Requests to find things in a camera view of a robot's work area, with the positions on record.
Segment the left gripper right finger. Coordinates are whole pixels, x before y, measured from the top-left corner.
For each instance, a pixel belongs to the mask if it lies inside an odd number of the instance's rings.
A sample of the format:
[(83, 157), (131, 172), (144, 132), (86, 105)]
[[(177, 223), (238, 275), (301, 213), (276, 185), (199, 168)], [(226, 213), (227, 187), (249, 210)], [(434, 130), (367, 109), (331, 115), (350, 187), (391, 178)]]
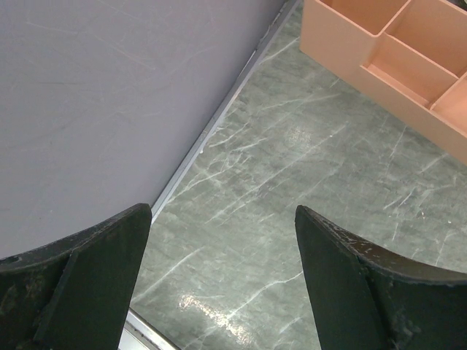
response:
[(306, 206), (296, 238), (322, 349), (464, 349), (466, 275), (401, 256)]

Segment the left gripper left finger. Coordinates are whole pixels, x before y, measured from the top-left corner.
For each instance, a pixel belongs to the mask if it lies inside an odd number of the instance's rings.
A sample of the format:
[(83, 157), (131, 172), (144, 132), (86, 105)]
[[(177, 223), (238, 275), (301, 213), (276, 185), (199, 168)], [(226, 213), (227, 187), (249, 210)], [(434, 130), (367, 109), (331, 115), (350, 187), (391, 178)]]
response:
[(1, 259), (1, 348), (117, 349), (151, 221), (138, 203)]

